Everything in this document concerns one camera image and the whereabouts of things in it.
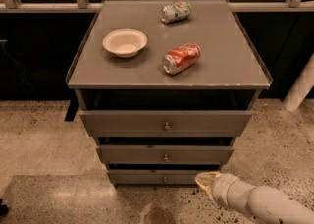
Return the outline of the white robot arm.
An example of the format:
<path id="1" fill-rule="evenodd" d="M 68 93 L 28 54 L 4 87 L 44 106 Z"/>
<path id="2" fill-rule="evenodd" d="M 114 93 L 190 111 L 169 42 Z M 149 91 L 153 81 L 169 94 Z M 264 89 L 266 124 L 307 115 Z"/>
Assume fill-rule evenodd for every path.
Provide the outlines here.
<path id="1" fill-rule="evenodd" d="M 202 172 L 195 182 L 211 199 L 256 224 L 314 224 L 314 211 L 269 186 L 254 186 L 239 177 Z"/>

